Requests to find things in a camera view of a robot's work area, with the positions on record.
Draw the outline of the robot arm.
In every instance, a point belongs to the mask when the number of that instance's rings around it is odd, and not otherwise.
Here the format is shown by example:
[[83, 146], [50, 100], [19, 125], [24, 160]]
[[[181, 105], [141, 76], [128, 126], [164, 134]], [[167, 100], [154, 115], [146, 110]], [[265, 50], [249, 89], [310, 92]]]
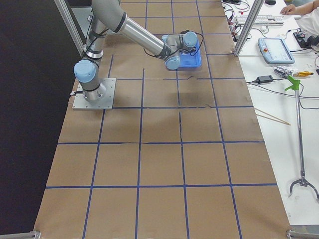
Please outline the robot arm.
[[94, 0], [91, 7], [93, 15], [86, 44], [81, 60], [74, 66], [86, 103], [97, 103], [106, 97], [107, 87], [98, 77], [105, 48], [132, 56], [135, 47], [140, 46], [149, 56], [163, 60], [170, 70], [180, 67], [181, 53], [195, 51], [198, 38], [193, 31], [158, 38], [129, 18], [119, 0]]

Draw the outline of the person's hand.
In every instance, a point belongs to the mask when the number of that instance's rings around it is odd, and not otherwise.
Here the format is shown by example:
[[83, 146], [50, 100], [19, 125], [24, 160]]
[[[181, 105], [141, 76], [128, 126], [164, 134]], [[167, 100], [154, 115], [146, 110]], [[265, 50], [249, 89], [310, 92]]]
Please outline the person's hand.
[[293, 4], [290, 4], [284, 8], [282, 8], [282, 10], [280, 11], [280, 14], [282, 15], [294, 15], [296, 12], [296, 6]]

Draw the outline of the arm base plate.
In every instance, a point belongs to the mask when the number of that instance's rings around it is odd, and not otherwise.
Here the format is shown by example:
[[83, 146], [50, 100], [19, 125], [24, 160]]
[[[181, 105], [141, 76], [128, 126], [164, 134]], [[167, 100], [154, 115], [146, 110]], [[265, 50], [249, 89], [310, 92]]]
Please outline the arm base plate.
[[91, 92], [84, 91], [82, 86], [78, 85], [78, 90], [82, 92], [75, 94], [73, 110], [112, 110], [116, 78], [99, 78], [99, 80], [99, 88]]

